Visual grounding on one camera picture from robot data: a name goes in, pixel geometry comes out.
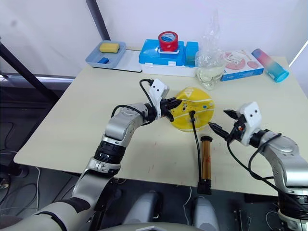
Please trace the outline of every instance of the clear plastic bag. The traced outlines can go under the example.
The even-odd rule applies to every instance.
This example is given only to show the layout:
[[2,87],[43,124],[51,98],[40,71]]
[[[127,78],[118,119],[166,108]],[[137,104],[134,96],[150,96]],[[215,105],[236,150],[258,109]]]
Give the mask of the clear plastic bag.
[[218,11],[214,11],[209,29],[203,35],[201,49],[196,53],[196,74],[201,84],[208,90],[214,88],[216,82],[223,75],[227,65],[225,53],[218,49],[219,22]]

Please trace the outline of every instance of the beige table top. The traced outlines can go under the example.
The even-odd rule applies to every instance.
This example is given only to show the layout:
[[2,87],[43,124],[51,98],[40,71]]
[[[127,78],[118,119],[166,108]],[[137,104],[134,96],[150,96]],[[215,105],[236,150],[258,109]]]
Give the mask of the beige table top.
[[[288,69],[284,58],[275,59]],[[194,77],[147,75],[87,66],[17,153],[15,162],[81,173],[100,143],[113,108],[118,104],[147,102],[139,87],[142,78],[159,78],[168,84],[167,97],[175,96],[185,87],[201,88]],[[257,101],[262,128],[282,132],[296,141],[301,155],[308,160],[308,101],[292,73],[281,83],[275,83],[265,74],[219,82],[208,93],[216,106],[211,122],[230,131],[233,120],[223,110],[238,109],[243,103]],[[198,133],[199,137],[202,135],[213,137],[213,189],[277,195],[232,159],[226,142],[209,126]],[[234,142],[231,148],[246,164],[255,150],[239,142]],[[189,186],[198,183],[193,134],[175,129],[166,118],[137,129],[121,164],[116,177]],[[256,157],[253,169],[262,176],[272,175],[269,163],[261,155]]]

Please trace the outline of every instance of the blue tray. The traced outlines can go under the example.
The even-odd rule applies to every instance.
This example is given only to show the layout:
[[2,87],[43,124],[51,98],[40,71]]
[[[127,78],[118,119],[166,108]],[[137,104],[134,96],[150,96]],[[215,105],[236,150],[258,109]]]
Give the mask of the blue tray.
[[[100,46],[102,43],[118,43],[120,45],[120,49],[118,53],[103,53],[100,51]],[[86,62],[92,67],[112,69],[115,68],[115,66],[118,64],[125,51],[126,44],[124,42],[104,40],[100,42],[88,55]],[[106,64],[99,63],[103,57],[109,59],[109,62]]]

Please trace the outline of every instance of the floor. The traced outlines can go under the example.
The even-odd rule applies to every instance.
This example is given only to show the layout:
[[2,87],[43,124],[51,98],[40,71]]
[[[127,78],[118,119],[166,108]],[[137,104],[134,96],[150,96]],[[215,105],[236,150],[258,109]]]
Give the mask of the floor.
[[[20,149],[28,133],[44,114],[44,110],[42,107],[29,109],[20,106],[19,108],[13,108],[3,107],[3,104],[1,104],[1,158],[5,155],[13,156]],[[12,177],[9,193],[0,205],[0,214],[26,218],[35,212],[37,206],[36,183],[38,170],[31,166],[28,166],[28,169],[29,173],[26,177]],[[78,177],[69,173],[41,168],[39,178],[39,208],[43,208],[49,203],[61,198],[68,198],[77,179]],[[138,197],[150,190],[155,190],[163,195],[162,214],[157,221],[186,224],[183,204],[189,197],[189,187],[127,180],[123,184],[118,185],[118,189],[122,192],[122,195],[118,200],[111,203],[107,209],[101,228],[121,224]],[[5,196],[6,190],[0,189],[0,200]],[[192,187],[192,196],[186,205],[186,212],[190,224],[192,223],[191,209],[193,201],[198,196],[200,195],[196,193],[196,188]],[[274,201],[253,204],[246,203],[242,193],[214,190],[211,196],[205,197],[211,201],[216,210],[221,231],[239,230],[238,221],[234,214],[234,210],[239,209],[247,211],[250,217],[250,231],[270,230],[266,222],[266,214],[269,211],[277,211],[277,206],[274,204]],[[268,222],[273,229],[278,227],[279,220],[277,214],[269,213]],[[85,224],[81,230],[88,230],[89,225]]]

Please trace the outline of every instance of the yellow disc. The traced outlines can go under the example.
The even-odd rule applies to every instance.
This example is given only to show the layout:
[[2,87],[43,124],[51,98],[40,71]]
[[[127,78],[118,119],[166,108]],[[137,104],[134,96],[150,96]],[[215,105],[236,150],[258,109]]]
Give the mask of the yellow disc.
[[182,102],[171,110],[174,117],[172,125],[181,131],[192,132],[193,125],[189,112],[194,110],[196,112],[194,115],[196,130],[204,129],[214,113],[215,105],[210,96],[199,88],[188,87],[180,91],[176,98]]

